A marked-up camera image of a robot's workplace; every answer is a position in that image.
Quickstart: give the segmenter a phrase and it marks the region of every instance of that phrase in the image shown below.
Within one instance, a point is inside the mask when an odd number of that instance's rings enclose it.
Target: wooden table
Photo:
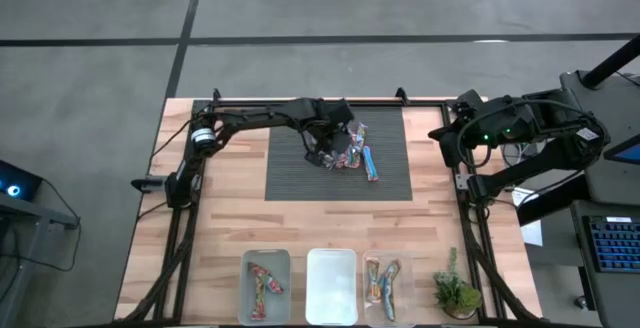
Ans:
[[[192,102],[192,99],[167,101],[156,147],[166,142],[190,118]],[[441,111],[426,107],[402,109],[413,201],[265,201],[269,129],[240,132],[224,150],[209,159],[182,323],[238,324],[241,256],[250,249],[269,248],[284,248],[291,254],[291,324],[306,324],[306,257],[312,248],[349,248],[358,254],[358,258],[369,249],[410,252],[415,279],[416,323],[457,322],[436,307],[433,296],[432,276],[446,269],[450,247],[458,248],[458,268],[469,281],[451,170],[445,167],[437,142],[427,137],[427,132],[442,126]],[[151,173],[166,175],[174,171],[182,158],[185,140],[186,133],[181,134],[154,157]],[[496,153],[480,172],[501,169],[503,162]],[[145,196],[141,212],[164,200],[163,193]],[[137,224],[116,318],[128,314],[157,278],[170,212],[163,207]],[[506,204],[492,206],[489,228],[500,274],[523,304],[534,314],[541,315],[513,207]],[[360,269],[359,263],[358,324],[366,324]],[[487,311],[492,316],[494,308],[484,274],[482,284]],[[173,307],[174,290],[170,286],[167,307]]]

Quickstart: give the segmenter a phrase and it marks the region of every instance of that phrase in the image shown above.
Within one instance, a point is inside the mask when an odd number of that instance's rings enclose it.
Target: white plastic container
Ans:
[[[358,321],[356,253],[350,249],[312,249],[307,255],[307,322],[350,326]]]
[[[375,258],[380,262],[378,267],[378,278],[384,274],[387,267],[394,260],[400,261],[400,271],[393,280],[393,302],[395,306],[395,322],[387,318],[384,309],[384,303],[371,303],[367,301],[367,288],[369,287],[369,274],[367,271],[367,258]],[[375,328],[382,327],[400,327],[411,328],[415,323],[415,306],[414,306],[414,280],[411,256],[405,252],[399,251],[368,251],[362,256],[362,287],[364,301],[364,318],[367,325]]]

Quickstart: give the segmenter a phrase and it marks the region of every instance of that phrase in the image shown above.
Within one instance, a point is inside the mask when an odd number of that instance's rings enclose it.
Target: small potted plant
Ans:
[[[458,251],[455,247],[449,253],[449,267],[446,272],[438,272],[435,297],[438,306],[456,319],[471,318],[482,305],[481,293],[460,278],[457,269]]]

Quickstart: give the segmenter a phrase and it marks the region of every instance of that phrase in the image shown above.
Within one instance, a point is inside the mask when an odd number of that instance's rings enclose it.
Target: computer monitor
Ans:
[[[640,165],[640,134],[604,152],[604,159]]]

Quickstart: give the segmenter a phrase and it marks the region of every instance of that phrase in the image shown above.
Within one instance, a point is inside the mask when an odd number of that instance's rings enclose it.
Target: white paper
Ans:
[[[533,191],[517,187],[513,190],[513,193],[511,193],[513,204],[515,204],[516,206],[520,205],[522,200],[525,199],[525,197],[530,193],[533,193]],[[538,198],[538,195],[534,194],[531,197],[527,198],[527,202],[536,198]],[[522,238],[525,243],[542,247],[542,225],[540,224],[539,220],[531,222],[526,226],[520,227],[520,231],[522,232]]]

